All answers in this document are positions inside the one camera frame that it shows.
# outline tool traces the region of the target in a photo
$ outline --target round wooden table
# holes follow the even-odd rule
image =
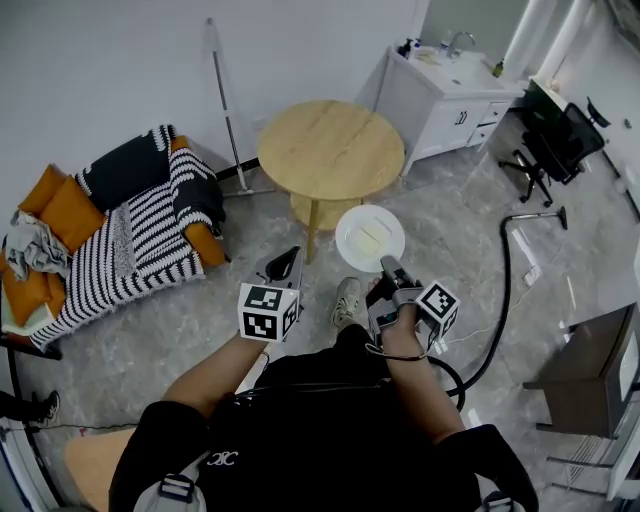
[[[317,230],[335,229],[362,199],[395,180],[404,146],[389,122],[343,101],[309,101],[278,114],[260,133],[258,159],[291,193],[295,216],[307,229],[307,263]]]

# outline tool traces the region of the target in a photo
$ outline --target bottle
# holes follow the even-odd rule
[[[452,39],[453,39],[453,33],[451,32],[451,29],[447,29],[447,31],[444,34],[444,37],[440,40],[440,47],[438,48],[438,53],[440,55],[445,55],[447,53]]]
[[[420,39],[415,39],[411,44],[411,50],[409,51],[409,58],[415,59],[418,57],[418,50],[420,49]]]
[[[407,39],[407,42],[398,48],[398,53],[405,59],[409,58],[409,52],[411,52],[411,41],[412,39]]]
[[[491,72],[491,74],[496,78],[500,78],[500,75],[502,75],[503,71],[504,71],[504,59],[502,59],[500,62],[496,64],[496,67],[493,68],[493,71]]]

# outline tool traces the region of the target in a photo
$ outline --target white door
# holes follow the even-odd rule
[[[429,115],[416,159],[466,146],[487,110],[487,102],[440,101]]]

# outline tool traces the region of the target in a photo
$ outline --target orange cushion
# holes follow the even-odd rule
[[[189,224],[184,236],[191,246],[198,251],[204,264],[221,265],[224,263],[224,251],[220,246],[220,242],[215,239],[206,224],[202,222]]]
[[[2,249],[2,252],[0,252],[0,273],[9,268],[9,264],[7,263],[7,258],[5,257],[4,253],[5,250]]]
[[[49,164],[36,186],[29,192],[27,198],[18,205],[18,208],[23,212],[33,213],[37,217],[62,186],[64,179],[65,175]]]
[[[175,139],[171,141],[171,152],[178,151],[182,148],[188,148],[189,141],[184,135],[178,135]]]
[[[31,313],[51,300],[47,278],[42,272],[29,270],[27,280],[18,281],[13,270],[9,269],[2,276],[2,284],[18,327],[26,324]]]
[[[64,282],[58,274],[47,274],[47,284],[51,293],[51,300],[47,302],[47,306],[49,306],[53,318],[58,318],[67,296],[64,291]]]
[[[68,176],[40,215],[73,254],[105,221],[73,176]]]

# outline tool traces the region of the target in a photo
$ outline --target person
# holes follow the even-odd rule
[[[43,401],[39,401],[34,393],[31,402],[0,391],[0,418],[47,425],[56,419],[59,408],[60,395],[57,391],[52,391]]]
[[[371,340],[354,321],[359,296],[359,281],[345,279],[332,314],[335,345],[268,364],[250,400],[234,392],[264,342],[236,335],[179,377],[144,411],[113,476],[110,510],[133,510],[146,489],[203,454],[196,484],[207,510],[269,502],[476,510],[476,474],[537,510],[531,481],[497,429],[465,430],[427,360],[366,351]],[[400,309],[382,333],[385,352],[421,354],[415,318],[415,306]]]

